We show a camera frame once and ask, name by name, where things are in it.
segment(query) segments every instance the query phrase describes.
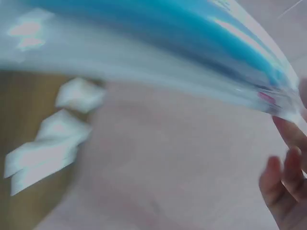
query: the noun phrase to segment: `skin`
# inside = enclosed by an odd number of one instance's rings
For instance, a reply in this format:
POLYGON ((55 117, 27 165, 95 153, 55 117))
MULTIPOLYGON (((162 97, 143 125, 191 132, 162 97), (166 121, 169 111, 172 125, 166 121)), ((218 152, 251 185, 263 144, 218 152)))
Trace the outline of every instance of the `skin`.
MULTIPOLYGON (((300 96, 307 108, 307 79, 301 81, 300 96)), ((288 145, 283 162, 277 156, 268 158, 260 176, 263 199, 280 230, 307 229, 307 136, 293 123, 278 117, 273 121, 288 145)))

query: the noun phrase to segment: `beige surface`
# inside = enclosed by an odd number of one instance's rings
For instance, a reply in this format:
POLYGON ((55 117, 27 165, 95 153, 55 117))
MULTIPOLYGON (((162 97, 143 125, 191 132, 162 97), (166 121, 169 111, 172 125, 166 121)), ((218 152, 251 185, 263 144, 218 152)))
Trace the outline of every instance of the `beige surface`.
POLYGON ((276 229, 258 189, 285 151, 269 115, 118 83, 93 123, 82 176, 38 230, 276 229))

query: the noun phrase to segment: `blurry object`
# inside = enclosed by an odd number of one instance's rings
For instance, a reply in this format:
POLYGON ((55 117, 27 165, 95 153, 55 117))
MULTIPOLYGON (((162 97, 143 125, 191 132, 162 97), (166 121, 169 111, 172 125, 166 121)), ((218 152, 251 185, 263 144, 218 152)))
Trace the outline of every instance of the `blurry object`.
POLYGON ((30 40, 0 38, 10 68, 104 73, 107 80, 208 95, 291 121, 300 116, 297 75, 235 0, 7 0, 1 9, 13 34, 27 34, 19 22, 32 11, 52 15, 40 26, 26 24, 40 34, 30 40))
POLYGON ((104 95, 103 88, 77 78, 61 86, 56 107, 66 107, 88 113, 102 103, 104 95))
POLYGON ((25 143, 6 156, 4 178, 53 158, 64 159, 75 149, 75 141, 69 139, 25 143))
POLYGON ((42 122, 36 140, 65 139, 67 143, 77 146, 88 138, 91 130, 88 124, 62 109, 42 122))
POLYGON ((12 177, 11 196, 72 164, 76 158, 76 153, 77 148, 72 148, 66 152, 65 158, 42 161, 34 167, 22 169, 12 177))
MULTIPOLYGON (((43 132, 44 138, 36 139, 38 131, 43 127, 42 122, 59 112, 55 101, 60 87, 74 77, 42 72, 0 71, 0 171, 5 171, 5 158, 8 153, 25 143, 28 147, 24 150, 28 151, 29 147, 36 149, 34 152, 17 154, 21 156, 18 164, 13 164, 13 172, 16 172, 17 168, 17 173, 0 182, 2 229, 33 230, 61 201, 74 179, 77 162, 82 153, 82 144, 76 145, 81 143, 81 139, 69 139, 67 136, 64 138, 61 132, 57 133, 49 128, 48 132, 43 132)), ((101 80, 91 82, 99 87, 104 86, 101 80)), ((78 134, 77 130, 86 130, 86 135, 79 136, 85 139, 90 131, 87 124, 90 113, 83 114, 69 109, 65 113, 70 115, 68 117, 79 120, 81 127, 86 127, 74 129, 74 135, 78 134)))

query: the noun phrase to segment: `blue plastic bag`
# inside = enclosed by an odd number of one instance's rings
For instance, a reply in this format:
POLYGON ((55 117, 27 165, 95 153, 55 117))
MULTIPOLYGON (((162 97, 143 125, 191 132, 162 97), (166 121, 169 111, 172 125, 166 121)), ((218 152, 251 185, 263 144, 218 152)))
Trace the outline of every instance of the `blue plastic bag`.
POLYGON ((106 79, 209 95, 292 121, 299 117, 298 77, 270 36, 234 0, 2 5, 2 21, 12 25, 5 39, 19 42, 7 57, 20 68, 103 73, 106 79), (24 24, 39 29, 12 34, 24 24))

